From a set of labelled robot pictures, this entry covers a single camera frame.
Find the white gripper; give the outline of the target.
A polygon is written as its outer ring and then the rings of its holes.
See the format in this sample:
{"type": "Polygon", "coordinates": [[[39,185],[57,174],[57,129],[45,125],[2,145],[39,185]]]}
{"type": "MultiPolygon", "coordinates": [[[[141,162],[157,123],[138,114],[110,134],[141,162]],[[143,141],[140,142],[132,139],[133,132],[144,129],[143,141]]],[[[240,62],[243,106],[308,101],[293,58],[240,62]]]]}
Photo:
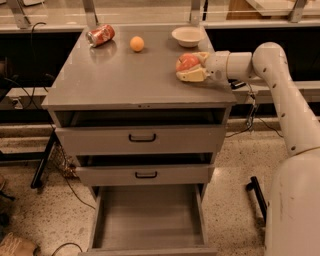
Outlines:
{"type": "Polygon", "coordinates": [[[205,68],[196,67],[195,69],[178,70],[176,76],[184,82],[203,82],[208,77],[213,81],[227,80],[227,62],[229,51],[195,52],[193,53],[192,63],[194,65],[204,65],[205,68]]]}

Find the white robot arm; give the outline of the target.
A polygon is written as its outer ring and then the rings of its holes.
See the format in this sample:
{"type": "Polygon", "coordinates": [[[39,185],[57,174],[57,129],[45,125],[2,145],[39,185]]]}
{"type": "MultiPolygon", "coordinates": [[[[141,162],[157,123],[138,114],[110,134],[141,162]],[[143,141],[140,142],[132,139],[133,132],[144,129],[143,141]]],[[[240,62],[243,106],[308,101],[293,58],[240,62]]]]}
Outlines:
{"type": "Polygon", "coordinates": [[[293,82],[283,48],[261,44],[252,53],[184,53],[176,62],[183,82],[249,82],[258,77],[270,89],[289,158],[276,170],[265,199],[255,177],[264,221],[264,256],[320,256],[320,122],[293,82]]]}

